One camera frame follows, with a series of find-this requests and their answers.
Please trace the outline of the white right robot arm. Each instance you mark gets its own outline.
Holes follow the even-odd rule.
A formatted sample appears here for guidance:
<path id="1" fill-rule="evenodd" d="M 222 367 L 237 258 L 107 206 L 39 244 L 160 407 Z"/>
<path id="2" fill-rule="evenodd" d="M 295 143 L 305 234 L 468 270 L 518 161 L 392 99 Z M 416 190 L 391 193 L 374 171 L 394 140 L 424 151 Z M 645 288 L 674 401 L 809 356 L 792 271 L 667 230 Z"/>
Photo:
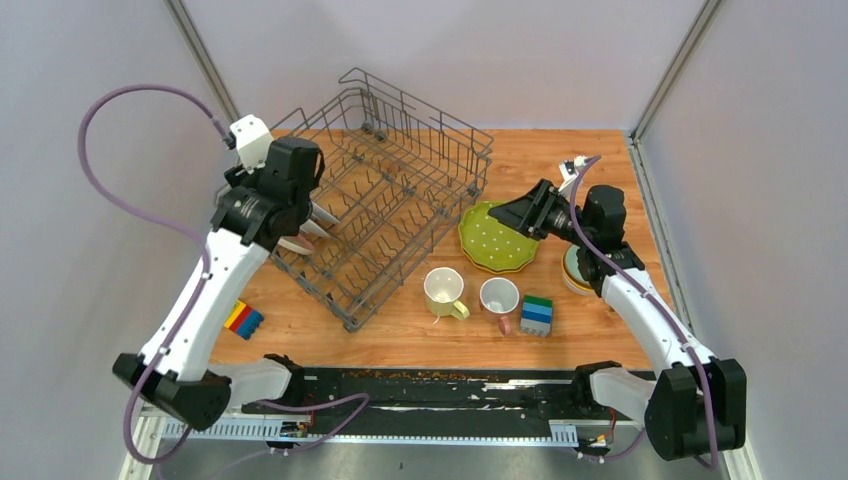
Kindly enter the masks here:
<path id="1" fill-rule="evenodd" d="M 651 362 L 654 381 L 612 361 L 579 367 L 580 382 L 570 392 L 577 413 L 592 418 L 611 407 L 640 422 L 664 460 L 700 460 L 745 445 L 745 370 L 700 343 L 657 294 L 624 238 L 622 190 L 595 185 L 577 206 L 541 180 L 489 214 L 533 240 L 554 235 L 576 247 L 580 276 L 621 317 Z"/>

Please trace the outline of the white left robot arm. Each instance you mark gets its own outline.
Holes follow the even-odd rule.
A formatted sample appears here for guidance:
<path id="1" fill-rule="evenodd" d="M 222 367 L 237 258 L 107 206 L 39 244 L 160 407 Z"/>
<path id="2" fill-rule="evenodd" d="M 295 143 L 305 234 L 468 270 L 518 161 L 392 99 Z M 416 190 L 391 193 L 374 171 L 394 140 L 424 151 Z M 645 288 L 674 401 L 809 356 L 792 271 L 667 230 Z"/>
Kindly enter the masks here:
<path id="1" fill-rule="evenodd" d="M 312 212 L 310 194 L 324 169 L 318 144 L 298 137 L 270 143 L 265 165 L 252 173 L 227 171 L 232 188 L 213 215 L 206 245 L 210 272 L 187 320 L 167 338 L 194 288 L 187 285 L 160 330 L 137 353 L 122 353 L 113 373 L 160 410 L 203 431 L 229 408 L 269 400 L 283 413 L 306 400 L 303 370 L 286 356 L 267 354 L 248 364 L 212 365 L 210 354 L 233 308 L 282 236 L 298 232 Z"/>

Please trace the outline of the cream and pink plate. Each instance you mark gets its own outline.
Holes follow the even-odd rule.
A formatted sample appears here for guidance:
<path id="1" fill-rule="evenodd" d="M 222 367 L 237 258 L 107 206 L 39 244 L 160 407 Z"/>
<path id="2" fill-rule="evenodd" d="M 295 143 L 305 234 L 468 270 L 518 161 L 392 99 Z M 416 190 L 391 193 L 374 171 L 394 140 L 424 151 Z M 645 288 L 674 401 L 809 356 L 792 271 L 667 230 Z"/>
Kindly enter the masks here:
<path id="1" fill-rule="evenodd" d="M 315 245 L 302 234 L 282 236 L 277 245 L 299 255 L 311 255 L 315 251 Z"/>

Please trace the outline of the red and teal floral plate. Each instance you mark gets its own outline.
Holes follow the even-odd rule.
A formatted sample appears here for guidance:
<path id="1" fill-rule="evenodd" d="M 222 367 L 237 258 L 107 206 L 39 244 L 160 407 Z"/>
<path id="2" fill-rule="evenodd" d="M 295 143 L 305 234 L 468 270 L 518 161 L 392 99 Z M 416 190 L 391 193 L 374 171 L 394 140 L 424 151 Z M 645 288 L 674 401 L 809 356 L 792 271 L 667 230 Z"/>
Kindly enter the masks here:
<path id="1" fill-rule="evenodd" d="M 329 233 L 314 220 L 307 220 L 300 226 L 300 231 L 303 234 L 314 235 L 319 238 L 329 237 Z"/>

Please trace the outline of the teal rimmed plate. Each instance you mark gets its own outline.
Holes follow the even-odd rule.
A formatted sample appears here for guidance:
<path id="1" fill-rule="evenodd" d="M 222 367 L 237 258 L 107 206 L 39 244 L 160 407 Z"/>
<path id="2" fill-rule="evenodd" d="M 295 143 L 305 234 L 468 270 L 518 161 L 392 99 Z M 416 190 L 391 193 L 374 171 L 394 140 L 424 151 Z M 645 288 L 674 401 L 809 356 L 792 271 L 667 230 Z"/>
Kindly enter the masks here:
<path id="1" fill-rule="evenodd" d="M 340 223 L 340 220 L 335 215 L 316 202 L 311 203 L 311 217 L 315 221 L 324 222 L 330 225 L 337 225 Z"/>

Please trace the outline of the grey wire dish rack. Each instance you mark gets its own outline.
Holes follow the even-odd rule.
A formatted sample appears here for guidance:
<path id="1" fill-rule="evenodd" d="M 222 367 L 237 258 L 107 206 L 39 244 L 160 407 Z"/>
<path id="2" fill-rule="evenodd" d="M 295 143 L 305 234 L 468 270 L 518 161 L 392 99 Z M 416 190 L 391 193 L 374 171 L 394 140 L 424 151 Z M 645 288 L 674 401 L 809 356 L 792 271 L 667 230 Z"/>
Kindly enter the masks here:
<path id="1" fill-rule="evenodd" d="M 273 125 L 320 146 L 312 198 L 330 219 L 313 253 L 277 247 L 270 259 L 356 332 L 480 199 L 493 138 L 361 68 L 339 86 L 316 112 Z"/>

